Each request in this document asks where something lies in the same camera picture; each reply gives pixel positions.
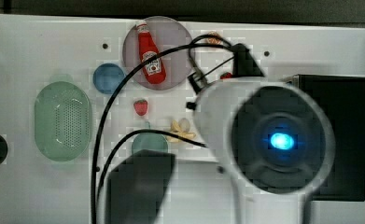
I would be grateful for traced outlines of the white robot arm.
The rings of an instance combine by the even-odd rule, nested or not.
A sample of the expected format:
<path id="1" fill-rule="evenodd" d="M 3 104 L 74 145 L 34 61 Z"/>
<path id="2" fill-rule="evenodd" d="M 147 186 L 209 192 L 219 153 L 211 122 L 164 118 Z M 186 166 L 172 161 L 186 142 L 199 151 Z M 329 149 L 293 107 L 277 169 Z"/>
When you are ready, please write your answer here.
<path id="1" fill-rule="evenodd" d="M 283 82 L 219 80 L 192 105 L 213 162 L 141 149 L 106 165 L 99 224 L 307 224 L 335 157 L 330 122 Z"/>

